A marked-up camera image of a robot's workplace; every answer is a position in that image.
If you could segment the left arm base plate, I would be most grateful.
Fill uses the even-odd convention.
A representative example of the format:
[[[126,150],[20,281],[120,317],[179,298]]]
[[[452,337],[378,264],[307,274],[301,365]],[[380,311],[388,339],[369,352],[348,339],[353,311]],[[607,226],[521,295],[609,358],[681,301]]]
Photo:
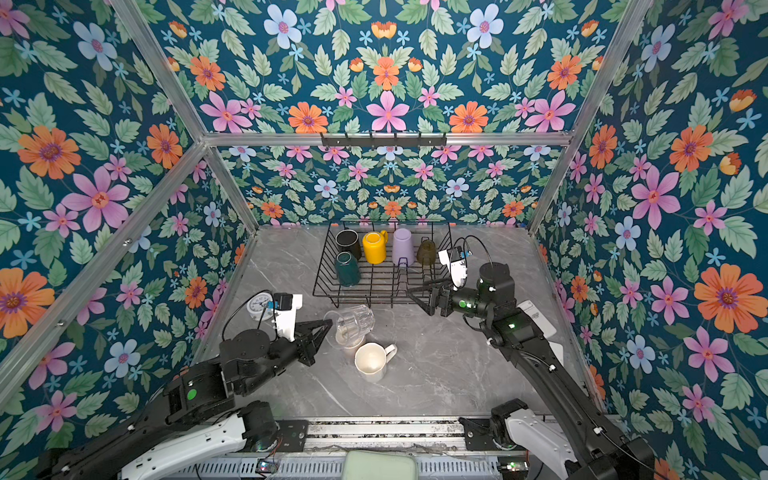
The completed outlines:
[[[303,452],[310,423],[307,420],[277,420],[276,433],[266,450],[269,454]]]

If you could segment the clear glass cup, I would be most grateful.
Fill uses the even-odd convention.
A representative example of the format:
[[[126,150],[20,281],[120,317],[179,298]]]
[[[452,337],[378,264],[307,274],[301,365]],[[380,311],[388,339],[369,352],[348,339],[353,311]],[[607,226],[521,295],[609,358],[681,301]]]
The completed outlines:
[[[324,315],[323,319],[333,321],[332,340],[339,348],[367,336],[375,326],[374,313],[366,305],[331,310]]]

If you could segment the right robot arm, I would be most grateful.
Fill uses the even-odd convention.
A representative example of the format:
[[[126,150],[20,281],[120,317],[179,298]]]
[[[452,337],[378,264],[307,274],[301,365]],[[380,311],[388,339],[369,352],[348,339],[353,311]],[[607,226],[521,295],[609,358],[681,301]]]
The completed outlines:
[[[655,456],[647,441],[629,438],[589,399],[562,364],[552,323],[531,302],[515,297],[507,265],[487,262],[475,287],[466,284],[465,261],[453,262],[446,279],[407,290],[425,313],[460,313],[479,319],[477,331],[520,371],[558,425],[540,421],[511,400],[495,407],[490,427],[500,445],[524,447],[560,479],[651,479]]]

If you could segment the green mug white inside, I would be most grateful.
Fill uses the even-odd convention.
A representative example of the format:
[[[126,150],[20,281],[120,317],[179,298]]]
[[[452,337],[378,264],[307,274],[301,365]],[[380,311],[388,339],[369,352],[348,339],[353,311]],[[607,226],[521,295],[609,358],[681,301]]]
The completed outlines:
[[[361,274],[356,257],[348,251],[336,256],[335,269],[339,284],[343,287],[356,286],[361,281]]]

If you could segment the yellow mug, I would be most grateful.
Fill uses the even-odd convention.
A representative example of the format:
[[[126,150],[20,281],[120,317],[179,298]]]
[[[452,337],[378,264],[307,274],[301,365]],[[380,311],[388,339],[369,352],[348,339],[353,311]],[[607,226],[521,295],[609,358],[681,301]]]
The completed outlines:
[[[371,265],[382,264],[387,258],[388,233],[386,231],[368,232],[363,237],[363,251],[366,261]]]

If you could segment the olive glass cup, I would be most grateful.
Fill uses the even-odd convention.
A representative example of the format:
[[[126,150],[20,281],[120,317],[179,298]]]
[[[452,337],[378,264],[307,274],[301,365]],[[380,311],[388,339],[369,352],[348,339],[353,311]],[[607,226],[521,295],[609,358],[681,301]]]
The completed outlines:
[[[422,266],[432,267],[437,261],[437,245],[430,238],[423,237],[416,252],[416,260]]]

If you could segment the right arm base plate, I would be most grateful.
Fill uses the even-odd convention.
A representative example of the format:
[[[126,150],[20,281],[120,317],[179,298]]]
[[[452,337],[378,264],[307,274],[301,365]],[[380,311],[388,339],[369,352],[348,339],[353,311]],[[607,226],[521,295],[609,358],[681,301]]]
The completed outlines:
[[[468,451],[518,451],[523,447],[494,432],[490,418],[459,417],[463,427],[465,448]]]

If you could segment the lilac plastic cup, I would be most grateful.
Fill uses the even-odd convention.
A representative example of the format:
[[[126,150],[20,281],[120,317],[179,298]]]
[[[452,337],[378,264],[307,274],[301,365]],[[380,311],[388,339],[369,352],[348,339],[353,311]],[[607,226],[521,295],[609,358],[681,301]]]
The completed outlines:
[[[398,228],[393,234],[392,262],[398,268],[409,268],[415,263],[412,233],[407,228]]]

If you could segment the black mug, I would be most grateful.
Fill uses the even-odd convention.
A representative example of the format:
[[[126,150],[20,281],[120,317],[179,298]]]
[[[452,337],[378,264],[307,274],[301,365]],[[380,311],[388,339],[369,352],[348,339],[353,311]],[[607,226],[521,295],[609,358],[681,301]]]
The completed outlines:
[[[335,242],[339,252],[348,252],[356,260],[362,258],[363,252],[360,243],[360,237],[357,231],[344,229],[336,234]]]

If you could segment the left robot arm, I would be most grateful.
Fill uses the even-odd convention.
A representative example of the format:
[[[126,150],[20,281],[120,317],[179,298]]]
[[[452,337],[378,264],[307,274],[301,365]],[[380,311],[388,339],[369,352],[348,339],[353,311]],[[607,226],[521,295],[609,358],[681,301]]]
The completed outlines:
[[[125,422],[80,447],[52,447],[41,454],[34,478],[114,479],[151,448],[210,421],[232,420],[224,433],[248,447],[271,447],[279,426],[269,404],[239,407],[237,398],[254,393],[295,362],[313,365],[332,326],[329,319],[300,322],[291,340],[270,339],[260,329],[240,332],[220,344],[217,356],[168,382]]]

